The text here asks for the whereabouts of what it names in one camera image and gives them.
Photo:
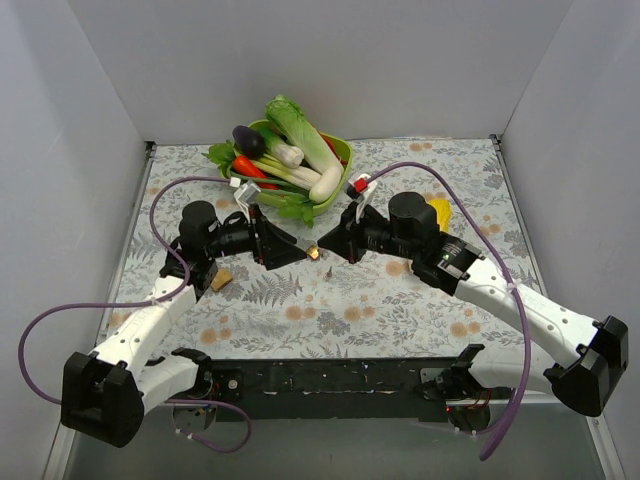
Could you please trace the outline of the small brass padlock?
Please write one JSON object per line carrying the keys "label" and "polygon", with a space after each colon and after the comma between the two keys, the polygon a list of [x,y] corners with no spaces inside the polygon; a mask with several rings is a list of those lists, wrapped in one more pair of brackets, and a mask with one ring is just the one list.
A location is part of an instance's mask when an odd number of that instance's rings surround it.
{"label": "small brass padlock", "polygon": [[310,247],[308,247],[306,253],[307,256],[313,261],[317,261],[321,257],[321,252],[317,245],[311,245]]}

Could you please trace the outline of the large brass padlock with keys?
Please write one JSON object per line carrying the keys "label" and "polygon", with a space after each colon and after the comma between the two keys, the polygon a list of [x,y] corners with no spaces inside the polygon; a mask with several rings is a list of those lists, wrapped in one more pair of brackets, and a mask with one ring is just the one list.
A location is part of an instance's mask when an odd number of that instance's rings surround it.
{"label": "large brass padlock with keys", "polygon": [[231,272],[226,268],[221,268],[214,275],[210,287],[214,292],[219,292],[233,281]]}

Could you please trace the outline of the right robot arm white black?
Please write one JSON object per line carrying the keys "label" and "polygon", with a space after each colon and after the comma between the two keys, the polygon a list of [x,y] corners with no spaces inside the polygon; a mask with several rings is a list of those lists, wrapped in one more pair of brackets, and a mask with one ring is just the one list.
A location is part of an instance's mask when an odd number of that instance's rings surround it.
{"label": "right robot arm white black", "polygon": [[530,340],[530,353],[521,355],[467,346],[427,381],[429,397],[461,400],[524,385],[584,416],[602,414],[628,366],[623,321],[614,316],[594,320],[507,280],[478,248],[442,231],[436,209],[417,193],[395,195],[388,211],[383,216],[353,202],[318,244],[350,263],[368,251],[408,259],[423,283],[475,305]]}

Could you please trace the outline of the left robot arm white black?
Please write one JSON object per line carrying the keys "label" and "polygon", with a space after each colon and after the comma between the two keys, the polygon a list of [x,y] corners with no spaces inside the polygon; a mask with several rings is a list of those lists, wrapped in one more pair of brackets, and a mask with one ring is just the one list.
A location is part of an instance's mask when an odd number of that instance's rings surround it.
{"label": "left robot arm white black", "polygon": [[220,221],[211,203],[192,202],[183,209],[179,235],[170,246],[149,305],[134,311],[91,353],[74,353],[65,363],[64,426],[123,447],[144,416],[172,397],[211,399],[219,382],[205,369],[208,355],[178,348],[154,359],[155,348],[210,287],[217,259],[250,253],[257,264],[273,270],[307,256],[256,204]]}

